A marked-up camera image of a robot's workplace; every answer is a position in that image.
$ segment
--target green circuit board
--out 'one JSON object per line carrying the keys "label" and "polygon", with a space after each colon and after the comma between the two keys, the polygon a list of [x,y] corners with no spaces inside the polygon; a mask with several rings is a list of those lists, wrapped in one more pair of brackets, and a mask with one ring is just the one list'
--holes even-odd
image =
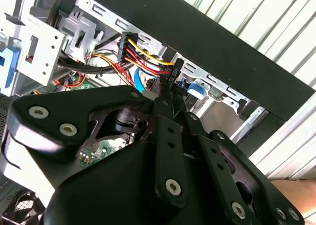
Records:
{"label": "green circuit board", "polygon": [[90,150],[89,148],[82,149],[78,155],[80,168],[87,168],[122,148],[113,142],[112,140],[104,140],[97,143],[95,150]]}
{"label": "green circuit board", "polygon": [[[78,76],[73,77],[73,82],[76,82],[78,80]],[[95,88],[91,83],[89,83],[87,80],[85,80],[82,85],[78,87],[73,87],[72,90],[80,90],[80,89],[90,89],[90,88]]]}

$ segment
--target screw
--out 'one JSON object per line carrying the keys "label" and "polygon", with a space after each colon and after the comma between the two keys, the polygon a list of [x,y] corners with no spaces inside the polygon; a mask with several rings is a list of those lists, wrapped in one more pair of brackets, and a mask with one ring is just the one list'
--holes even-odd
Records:
{"label": "screw", "polygon": [[198,117],[197,117],[196,115],[194,115],[193,113],[191,113],[190,116],[191,116],[191,118],[192,118],[193,120],[198,120]]}
{"label": "screw", "polygon": [[286,215],[285,215],[285,213],[284,213],[279,207],[276,207],[276,211],[277,211],[277,213],[280,215],[281,218],[283,218],[284,220],[286,220]]}
{"label": "screw", "polygon": [[31,107],[29,109],[29,114],[37,119],[44,119],[46,117],[48,117],[49,112],[46,108],[40,107],[40,106],[35,106],[35,107]]}
{"label": "screw", "polygon": [[181,193],[181,187],[174,179],[168,179],[166,181],[166,189],[174,196],[179,196]]}
{"label": "screw", "polygon": [[293,209],[288,209],[290,215],[296,220],[299,221],[300,217],[297,215],[297,213]]}
{"label": "screw", "polygon": [[77,128],[70,124],[70,123],[64,123],[59,127],[60,133],[66,136],[74,136],[77,133]]}
{"label": "screw", "polygon": [[224,137],[224,135],[223,135],[222,133],[217,133],[217,136],[218,136],[221,140],[224,140],[224,139],[225,139],[225,137]]}
{"label": "screw", "polygon": [[240,219],[245,219],[246,218],[246,212],[243,209],[243,207],[238,204],[237,202],[232,203],[232,209],[233,212],[240,218]]}
{"label": "screw", "polygon": [[166,105],[166,106],[169,106],[169,103],[166,102],[165,100],[162,100],[162,104]]}
{"label": "screw", "polygon": [[131,92],[130,94],[131,94],[132,96],[134,96],[135,98],[139,98],[139,94],[136,93],[136,92]]}

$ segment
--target cooling fan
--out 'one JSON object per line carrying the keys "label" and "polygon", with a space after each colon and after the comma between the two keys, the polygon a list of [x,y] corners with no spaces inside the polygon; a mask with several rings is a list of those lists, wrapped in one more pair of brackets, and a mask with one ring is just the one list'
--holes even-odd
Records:
{"label": "cooling fan", "polygon": [[35,193],[22,189],[16,192],[6,211],[2,214],[2,224],[37,225],[45,207]]}

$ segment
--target black cable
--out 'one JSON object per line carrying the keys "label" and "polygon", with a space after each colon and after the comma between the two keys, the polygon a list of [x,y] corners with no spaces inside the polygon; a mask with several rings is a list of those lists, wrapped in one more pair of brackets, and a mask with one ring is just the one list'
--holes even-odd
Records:
{"label": "black cable", "polygon": [[[71,71],[81,72],[83,74],[114,74],[116,73],[112,66],[105,66],[105,67],[97,67],[97,66],[89,66],[89,65],[80,65],[76,63],[76,65],[68,64],[63,62],[62,60],[58,60],[57,64],[61,67],[67,68]],[[132,63],[126,63],[122,66],[125,71],[128,71],[132,68]]]}
{"label": "black cable", "polygon": [[95,46],[95,50],[98,50],[104,46],[106,46],[107,44],[109,44],[110,42],[114,41],[115,39],[120,37],[120,33],[115,34],[113,37],[109,38],[108,40],[105,40],[104,42],[98,44]]}
{"label": "black cable", "polygon": [[135,55],[137,55],[141,60],[145,61],[146,63],[148,63],[148,64],[150,64],[150,65],[153,65],[153,66],[156,66],[156,67],[158,67],[158,68],[160,68],[160,69],[162,69],[162,70],[167,70],[167,71],[170,70],[170,67],[164,67],[164,66],[161,66],[161,65],[157,65],[157,64],[155,64],[155,63],[152,63],[152,62],[146,60],[146,58],[144,58],[144,56],[142,56],[141,54],[139,54],[137,51],[134,50],[134,47],[133,47],[131,44],[128,44],[127,46],[129,47],[129,49],[130,49],[132,52],[135,53]]}

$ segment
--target fan grille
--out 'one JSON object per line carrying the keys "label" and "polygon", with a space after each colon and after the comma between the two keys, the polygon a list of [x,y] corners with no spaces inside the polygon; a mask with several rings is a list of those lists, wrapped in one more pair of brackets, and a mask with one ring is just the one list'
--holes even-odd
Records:
{"label": "fan grille", "polygon": [[3,94],[0,94],[0,138],[3,136],[4,127],[6,123],[6,116],[12,100]]}

